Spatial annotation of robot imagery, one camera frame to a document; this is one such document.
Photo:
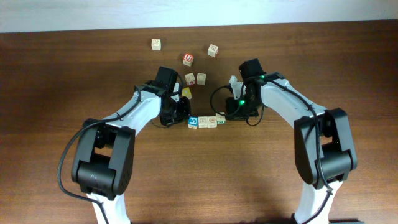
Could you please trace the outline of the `blue number 5 block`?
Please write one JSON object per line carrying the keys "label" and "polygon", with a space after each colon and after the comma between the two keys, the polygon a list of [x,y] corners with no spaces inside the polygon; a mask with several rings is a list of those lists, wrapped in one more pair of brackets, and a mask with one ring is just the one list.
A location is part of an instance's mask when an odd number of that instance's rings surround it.
{"label": "blue number 5 block", "polygon": [[188,128],[191,128],[191,129],[197,129],[198,128],[198,117],[189,116]]}

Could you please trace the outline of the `wooden block ice cream picture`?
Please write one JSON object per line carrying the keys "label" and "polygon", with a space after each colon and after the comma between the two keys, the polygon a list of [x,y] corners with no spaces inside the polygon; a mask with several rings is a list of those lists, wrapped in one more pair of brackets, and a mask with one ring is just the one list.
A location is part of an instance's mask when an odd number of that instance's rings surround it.
{"label": "wooden block ice cream picture", "polygon": [[208,117],[207,116],[199,116],[198,117],[198,127],[199,128],[207,128],[208,127]]}

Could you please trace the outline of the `wooden block blue side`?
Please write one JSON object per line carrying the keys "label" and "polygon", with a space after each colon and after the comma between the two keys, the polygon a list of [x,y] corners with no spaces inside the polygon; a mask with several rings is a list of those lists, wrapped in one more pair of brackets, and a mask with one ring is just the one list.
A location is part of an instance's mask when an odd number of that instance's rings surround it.
{"label": "wooden block blue side", "polygon": [[217,117],[209,116],[208,117],[208,128],[216,128],[217,127]]}

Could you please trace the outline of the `wooden block green side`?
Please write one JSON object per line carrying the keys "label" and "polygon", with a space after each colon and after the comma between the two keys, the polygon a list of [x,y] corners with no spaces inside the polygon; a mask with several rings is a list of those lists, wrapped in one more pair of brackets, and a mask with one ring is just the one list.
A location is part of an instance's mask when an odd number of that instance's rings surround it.
{"label": "wooden block green side", "polygon": [[217,113],[216,120],[217,120],[217,124],[225,124],[225,122],[226,122],[225,112]]}

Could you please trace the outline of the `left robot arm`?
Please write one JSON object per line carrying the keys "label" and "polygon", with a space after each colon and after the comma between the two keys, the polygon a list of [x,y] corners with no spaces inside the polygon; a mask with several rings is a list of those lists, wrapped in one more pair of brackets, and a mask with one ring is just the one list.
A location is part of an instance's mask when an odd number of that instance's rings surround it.
{"label": "left robot arm", "polygon": [[102,120],[87,119],[72,138],[78,143],[71,179],[94,206],[98,223],[130,223],[124,192],[132,176],[137,134],[154,118],[169,128],[190,116],[181,76],[160,67],[155,79],[134,87],[133,97]]}

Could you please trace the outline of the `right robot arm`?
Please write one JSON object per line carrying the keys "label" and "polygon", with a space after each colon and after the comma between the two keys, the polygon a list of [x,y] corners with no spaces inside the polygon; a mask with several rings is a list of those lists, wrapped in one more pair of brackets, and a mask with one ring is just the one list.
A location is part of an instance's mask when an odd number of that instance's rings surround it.
{"label": "right robot arm", "polygon": [[348,115],[328,109],[299,93],[282,74],[266,73],[258,59],[239,66],[242,80],[232,76],[226,100],[230,120],[245,120],[270,108],[294,129],[295,166],[303,180],[293,223],[329,223],[336,191],[358,165]]}

